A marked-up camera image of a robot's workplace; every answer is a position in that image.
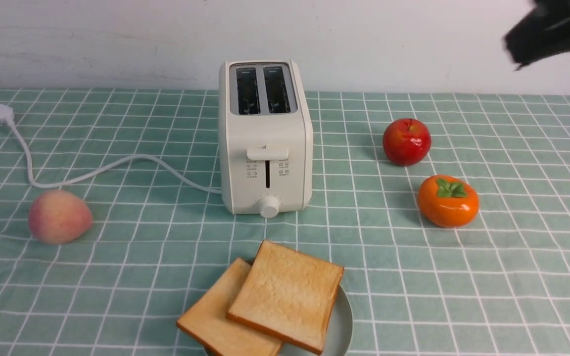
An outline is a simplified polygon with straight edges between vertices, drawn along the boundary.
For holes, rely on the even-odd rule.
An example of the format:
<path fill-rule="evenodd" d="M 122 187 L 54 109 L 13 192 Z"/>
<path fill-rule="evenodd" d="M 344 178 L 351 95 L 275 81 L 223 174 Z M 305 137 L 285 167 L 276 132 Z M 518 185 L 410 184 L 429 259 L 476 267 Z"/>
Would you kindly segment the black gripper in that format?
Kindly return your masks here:
<path fill-rule="evenodd" d="M 516 70 L 570 53 L 570 0 L 535 0 L 532 9 L 504 35 Z"/>

